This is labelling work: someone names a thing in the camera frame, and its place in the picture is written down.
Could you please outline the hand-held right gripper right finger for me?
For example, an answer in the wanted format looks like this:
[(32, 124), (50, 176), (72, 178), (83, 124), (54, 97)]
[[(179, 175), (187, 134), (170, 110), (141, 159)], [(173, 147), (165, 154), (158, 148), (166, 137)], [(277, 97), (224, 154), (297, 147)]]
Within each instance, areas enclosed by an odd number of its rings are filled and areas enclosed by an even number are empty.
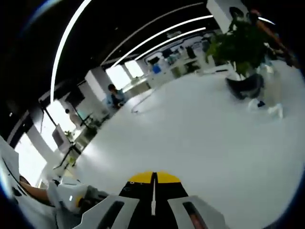
[(226, 229), (224, 216), (198, 196), (189, 196), (179, 178), (156, 172), (156, 210), (162, 224), (175, 229)]

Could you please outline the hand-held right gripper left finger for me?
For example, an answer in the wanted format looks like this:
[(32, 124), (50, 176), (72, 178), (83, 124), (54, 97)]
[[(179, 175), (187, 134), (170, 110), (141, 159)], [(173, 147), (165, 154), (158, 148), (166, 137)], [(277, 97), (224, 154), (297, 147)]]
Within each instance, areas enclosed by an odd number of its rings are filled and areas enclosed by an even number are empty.
[(81, 229), (145, 229), (155, 216), (155, 173), (132, 176), (118, 195), (84, 212)]

